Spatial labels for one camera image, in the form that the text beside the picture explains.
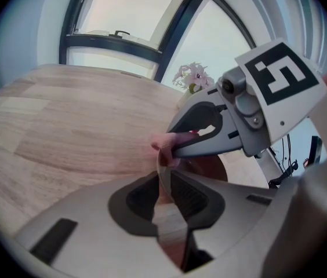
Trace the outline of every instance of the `wooden table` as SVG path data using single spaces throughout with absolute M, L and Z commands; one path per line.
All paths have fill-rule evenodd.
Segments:
M 87 185 L 156 169 L 181 93 L 121 71 L 45 65 L 0 90 L 0 230 Z M 267 188 L 254 158 L 221 155 L 228 181 Z

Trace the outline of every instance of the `flower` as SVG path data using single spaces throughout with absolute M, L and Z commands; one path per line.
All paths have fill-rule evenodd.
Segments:
M 173 79 L 173 84 L 190 89 L 193 93 L 213 86 L 215 81 L 205 72 L 205 68 L 207 66 L 204 67 L 201 63 L 196 62 L 182 65 Z

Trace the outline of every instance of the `vase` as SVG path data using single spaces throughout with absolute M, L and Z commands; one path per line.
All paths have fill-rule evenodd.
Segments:
M 177 102 L 177 109 L 183 107 L 183 105 L 187 102 L 187 100 L 192 96 L 192 93 L 187 89 L 186 92 L 180 97 Z

